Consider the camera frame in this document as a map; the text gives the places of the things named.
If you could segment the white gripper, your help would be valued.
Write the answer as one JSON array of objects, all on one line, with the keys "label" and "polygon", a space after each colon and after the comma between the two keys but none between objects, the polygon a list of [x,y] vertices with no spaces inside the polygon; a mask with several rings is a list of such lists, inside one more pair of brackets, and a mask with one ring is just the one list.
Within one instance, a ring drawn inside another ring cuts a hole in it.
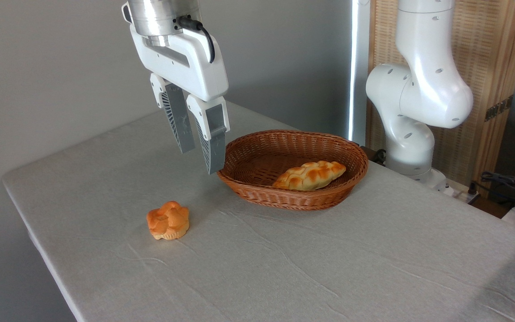
[{"label": "white gripper", "polygon": [[[165,112],[181,153],[195,148],[190,110],[208,173],[221,170],[230,124],[226,101],[220,97],[228,91],[228,79],[219,45],[215,43],[216,56],[210,63],[208,41],[202,33],[184,30],[168,35],[168,45],[158,47],[139,35],[134,25],[130,25],[130,32],[141,62],[153,72],[150,83],[156,103]],[[187,99],[182,89],[190,93]]]}]

